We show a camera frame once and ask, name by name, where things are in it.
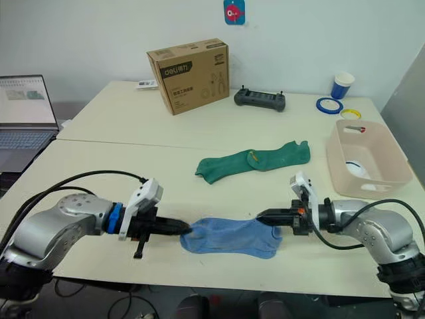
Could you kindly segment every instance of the game controller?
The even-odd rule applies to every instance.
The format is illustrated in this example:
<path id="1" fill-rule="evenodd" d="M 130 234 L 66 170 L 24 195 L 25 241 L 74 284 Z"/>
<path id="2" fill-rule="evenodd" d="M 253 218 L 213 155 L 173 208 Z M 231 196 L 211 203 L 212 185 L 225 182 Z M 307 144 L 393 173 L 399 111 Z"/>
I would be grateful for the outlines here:
<path id="1" fill-rule="evenodd" d="M 282 112 L 286 105 L 285 96 L 282 93 L 282 91 L 277 94 L 250 91 L 242 85 L 242 88 L 234 95 L 234 102 L 237 105 L 259 106 Z"/>

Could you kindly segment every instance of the blue sticker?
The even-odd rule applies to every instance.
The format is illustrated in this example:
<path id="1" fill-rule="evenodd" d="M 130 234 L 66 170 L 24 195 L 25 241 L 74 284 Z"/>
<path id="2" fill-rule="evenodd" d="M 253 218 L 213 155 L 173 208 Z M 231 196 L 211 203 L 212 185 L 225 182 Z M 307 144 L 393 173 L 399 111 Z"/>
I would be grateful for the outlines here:
<path id="1" fill-rule="evenodd" d="M 224 20 L 228 25 L 245 24 L 245 1 L 224 0 Z"/>

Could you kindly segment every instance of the cup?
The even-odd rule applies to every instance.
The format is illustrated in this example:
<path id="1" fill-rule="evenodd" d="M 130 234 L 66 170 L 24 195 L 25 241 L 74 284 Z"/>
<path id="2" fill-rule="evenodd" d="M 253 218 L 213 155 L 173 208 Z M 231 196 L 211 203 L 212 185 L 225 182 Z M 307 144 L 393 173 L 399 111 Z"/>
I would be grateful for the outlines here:
<path id="1" fill-rule="evenodd" d="M 354 81 L 355 77 L 347 72 L 337 74 L 333 82 L 331 96 L 337 100 L 344 98 Z"/>

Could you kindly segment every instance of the white table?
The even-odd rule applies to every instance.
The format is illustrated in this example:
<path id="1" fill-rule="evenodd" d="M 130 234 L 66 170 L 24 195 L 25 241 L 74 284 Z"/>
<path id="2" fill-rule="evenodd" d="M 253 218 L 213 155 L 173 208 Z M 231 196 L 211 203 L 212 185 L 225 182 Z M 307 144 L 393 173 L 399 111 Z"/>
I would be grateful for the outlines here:
<path id="1" fill-rule="evenodd" d="M 135 82 L 111 82 L 58 135 L 60 140 L 113 142 L 227 150 L 273 150 L 287 142 L 309 142 L 312 156 L 323 147 L 340 115 L 316 107 L 322 96 L 285 94 L 282 113 L 237 106 L 230 97 L 172 116 L 158 90 L 140 91 Z M 368 98 L 346 98 L 345 108 L 361 112 L 364 120 L 384 123 Z"/>
<path id="2" fill-rule="evenodd" d="M 324 157 L 314 157 L 305 165 L 226 177 L 213 185 L 194 176 L 201 159 L 227 153 L 55 141 L 0 200 L 0 235 L 27 198 L 66 177 L 95 169 L 120 169 L 156 178 L 165 189 L 158 215 L 190 223 L 212 216 L 251 219 L 267 208 L 289 207 L 291 199 L 295 198 L 289 187 L 289 178 L 301 169 L 313 181 L 321 200 L 327 196 L 343 198 L 333 190 Z M 87 187 L 100 197 L 124 203 L 139 186 L 134 179 L 114 175 L 88 177 L 74 185 Z M 65 194 L 52 194 L 37 205 L 34 212 L 52 207 Z M 414 178 L 394 197 L 405 200 L 420 212 L 425 207 L 424 195 Z M 409 213 L 396 205 L 387 207 L 409 220 L 418 244 L 423 247 L 419 228 Z M 326 237 L 339 245 L 353 243 L 345 237 Z M 388 287 L 376 278 L 377 265 L 365 249 L 335 251 L 314 235 L 294 237 L 287 227 L 277 255 L 269 260 L 236 254 L 196 255 L 181 248 L 177 237 L 159 235 L 151 236 L 142 260 L 133 259 L 136 247 L 136 242 L 120 242 L 115 235 L 84 237 L 70 250 L 56 274 L 144 284 L 388 296 Z"/>

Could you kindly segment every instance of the laptop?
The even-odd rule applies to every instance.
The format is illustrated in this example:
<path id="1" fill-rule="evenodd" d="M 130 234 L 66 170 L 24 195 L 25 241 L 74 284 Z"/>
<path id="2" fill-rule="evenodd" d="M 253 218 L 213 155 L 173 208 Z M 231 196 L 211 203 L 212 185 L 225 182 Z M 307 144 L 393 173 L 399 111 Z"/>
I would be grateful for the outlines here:
<path id="1" fill-rule="evenodd" d="M 0 172 L 22 172 L 58 132 L 42 75 L 0 76 Z"/>

